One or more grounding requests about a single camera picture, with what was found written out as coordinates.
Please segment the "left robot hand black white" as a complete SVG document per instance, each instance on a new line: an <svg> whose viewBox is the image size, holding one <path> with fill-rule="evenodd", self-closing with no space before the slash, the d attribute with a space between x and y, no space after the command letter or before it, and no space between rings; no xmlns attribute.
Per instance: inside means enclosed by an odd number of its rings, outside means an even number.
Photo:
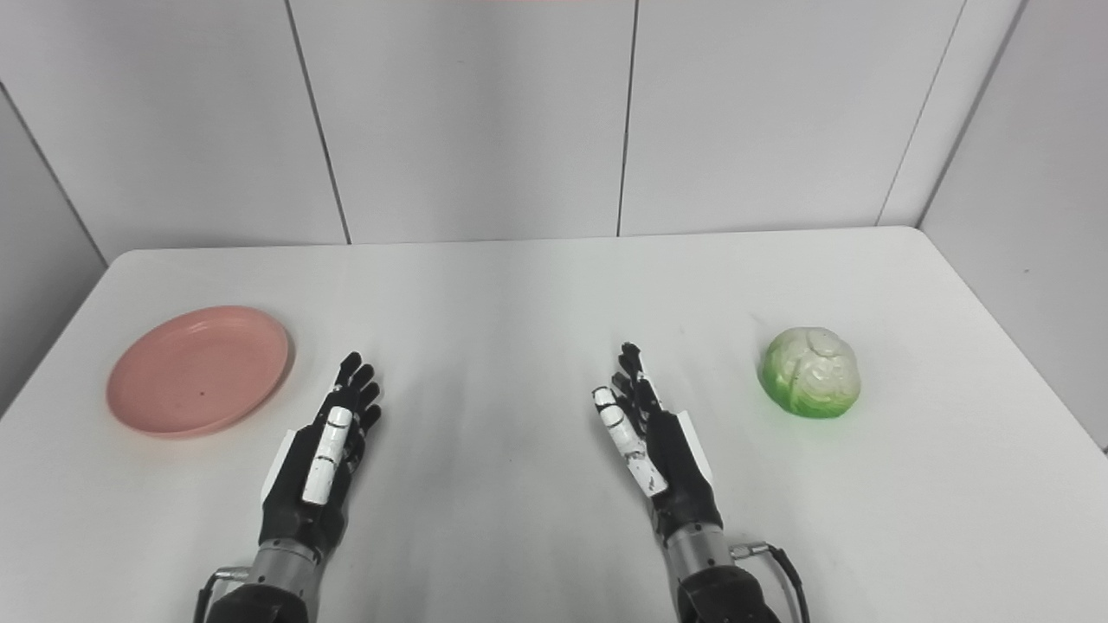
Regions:
<svg viewBox="0 0 1108 623"><path fill-rule="evenodd" d="M380 387L372 364L350 353L312 422L293 436L261 501L258 542L296 542L318 560L331 556L347 525L347 497L379 421Z"/></svg>

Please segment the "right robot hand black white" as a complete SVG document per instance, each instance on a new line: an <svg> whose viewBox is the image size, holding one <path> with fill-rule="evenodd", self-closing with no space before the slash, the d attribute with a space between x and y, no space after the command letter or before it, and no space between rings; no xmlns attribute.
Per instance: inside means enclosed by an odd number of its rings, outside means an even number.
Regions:
<svg viewBox="0 0 1108 623"><path fill-rule="evenodd" d="M592 397L601 422L649 504L654 533L666 541L684 528L724 527L709 478L693 451L679 415L661 406L642 362L642 348L624 343L620 370Z"/></svg>

